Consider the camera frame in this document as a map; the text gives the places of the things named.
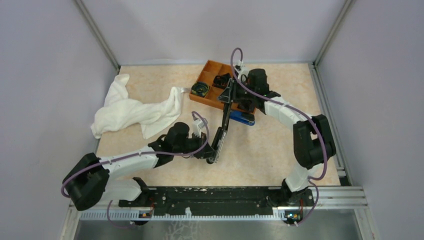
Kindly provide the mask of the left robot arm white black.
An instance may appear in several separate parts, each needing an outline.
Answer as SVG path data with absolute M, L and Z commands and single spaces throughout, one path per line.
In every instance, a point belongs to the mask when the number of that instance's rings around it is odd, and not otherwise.
M 192 129 L 189 133 L 186 123 L 177 122 L 167 134 L 139 150 L 108 157 L 87 153 L 63 179 L 61 193 L 71 199 L 78 211 L 110 201 L 132 202 L 144 207 L 150 200 L 149 188 L 141 178 L 125 179 L 126 176 L 159 168 L 174 157 L 210 159 L 213 156 L 208 122 L 196 119 Z

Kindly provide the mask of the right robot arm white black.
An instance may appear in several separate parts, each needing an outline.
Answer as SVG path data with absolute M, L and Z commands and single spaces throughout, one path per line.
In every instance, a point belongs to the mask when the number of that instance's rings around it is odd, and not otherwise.
M 295 206 L 306 196 L 309 185 L 326 176 L 328 161 L 336 154 L 328 118 L 323 114 L 309 115 L 270 90 L 266 71 L 262 68 L 248 70 L 236 65 L 231 67 L 231 73 L 226 88 L 218 97 L 226 111 L 234 103 L 249 102 L 292 131 L 297 163 L 282 181 L 280 192 L 270 202 Z

